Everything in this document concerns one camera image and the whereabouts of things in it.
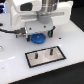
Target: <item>white surface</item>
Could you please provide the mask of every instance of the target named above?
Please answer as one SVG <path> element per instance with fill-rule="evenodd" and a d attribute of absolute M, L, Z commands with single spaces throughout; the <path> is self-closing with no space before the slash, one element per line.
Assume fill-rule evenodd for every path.
<path fill-rule="evenodd" d="M 0 15 L 0 22 L 4 23 L 3 29 L 11 30 L 9 15 Z M 84 32 L 71 21 L 60 26 L 54 32 L 53 38 L 48 38 L 44 44 L 37 45 L 27 42 L 25 37 L 15 38 L 13 34 L 0 32 L 0 84 L 25 79 L 51 70 L 76 64 L 84 61 Z M 29 68 L 25 53 L 59 46 L 67 59 Z"/>

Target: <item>wire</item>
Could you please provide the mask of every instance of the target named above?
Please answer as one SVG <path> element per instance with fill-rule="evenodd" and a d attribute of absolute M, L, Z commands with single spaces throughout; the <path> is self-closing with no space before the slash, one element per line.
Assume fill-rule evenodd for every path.
<path fill-rule="evenodd" d="M 4 30 L 4 29 L 1 29 L 1 28 L 0 28 L 0 31 L 1 31 L 1 32 L 5 32 L 5 33 L 18 34 L 18 31 L 17 31 L 17 30 L 15 30 L 15 31 L 7 31 L 7 30 Z"/>

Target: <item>build plate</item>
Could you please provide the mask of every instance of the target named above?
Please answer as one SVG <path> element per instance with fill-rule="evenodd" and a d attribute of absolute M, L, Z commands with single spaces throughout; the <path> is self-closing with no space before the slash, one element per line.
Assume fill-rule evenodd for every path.
<path fill-rule="evenodd" d="M 59 60 L 64 60 L 66 57 L 64 56 L 59 47 L 52 47 L 48 49 L 26 53 L 26 58 L 29 67 L 35 67 Z"/>

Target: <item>dark panel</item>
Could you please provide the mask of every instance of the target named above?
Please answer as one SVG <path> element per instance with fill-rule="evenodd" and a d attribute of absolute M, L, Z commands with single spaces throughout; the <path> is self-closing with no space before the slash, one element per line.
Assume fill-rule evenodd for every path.
<path fill-rule="evenodd" d="M 20 10 L 21 11 L 31 11 L 32 7 L 33 7 L 32 3 L 25 3 L 21 5 Z"/>

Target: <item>screw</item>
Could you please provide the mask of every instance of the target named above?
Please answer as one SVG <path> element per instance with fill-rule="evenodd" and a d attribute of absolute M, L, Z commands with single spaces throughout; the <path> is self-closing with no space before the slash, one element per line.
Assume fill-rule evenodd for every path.
<path fill-rule="evenodd" d="M 29 30 L 32 30 L 32 28 L 29 28 Z"/>
<path fill-rule="evenodd" d="M 44 28 L 46 28 L 46 26 L 44 26 Z"/>

